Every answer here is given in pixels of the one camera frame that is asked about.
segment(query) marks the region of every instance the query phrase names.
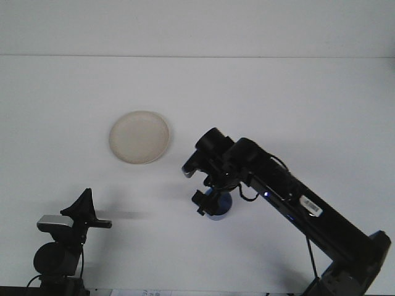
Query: white plate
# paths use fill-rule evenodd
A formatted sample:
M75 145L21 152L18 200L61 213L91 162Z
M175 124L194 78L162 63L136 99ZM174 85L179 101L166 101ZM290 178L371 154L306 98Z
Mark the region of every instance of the white plate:
M128 163L153 162L166 151L169 140L165 120L150 111L134 111L119 118L109 137L115 156Z

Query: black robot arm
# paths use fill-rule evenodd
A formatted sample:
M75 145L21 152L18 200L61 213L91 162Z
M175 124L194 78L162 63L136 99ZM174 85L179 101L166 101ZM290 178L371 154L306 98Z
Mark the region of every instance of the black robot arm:
M303 295L361 296L380 271L391 244L389 237L383 231L366 236L253 141L233 142L217 128L211 129L183 166L188 178L196 170L207 173L204 184L212 188L209 195L197 191L192 198L200 214L215 215L221 195L242 182L333 260Z
M80 277L75 275L78 261L83 256L83 244L90 227L111 228L109 220L99 220L93 207L92 190L85 189L81 196L60 215L44 215L37 227L51 234L54 242L44 244L36 252L33 265L40 273L42 296L89 296Z

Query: white wall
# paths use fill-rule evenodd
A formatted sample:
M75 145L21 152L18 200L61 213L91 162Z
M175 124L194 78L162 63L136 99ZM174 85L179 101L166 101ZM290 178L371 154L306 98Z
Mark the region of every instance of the white wall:
M394 1L0 1L0 54L393 57Z

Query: camera mount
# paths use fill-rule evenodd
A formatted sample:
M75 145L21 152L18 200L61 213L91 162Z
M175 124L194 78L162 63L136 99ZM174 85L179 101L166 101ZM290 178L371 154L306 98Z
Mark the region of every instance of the camera mount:
M82 254L89 227L111 228L112 222L99 220L93 207L92 190L85 189L69 207L60 211L61 216L44 215L37 228L51 234L54 242L43 245L33 260L40 273L41 294L56 296L88 296L80 277L74 276Z

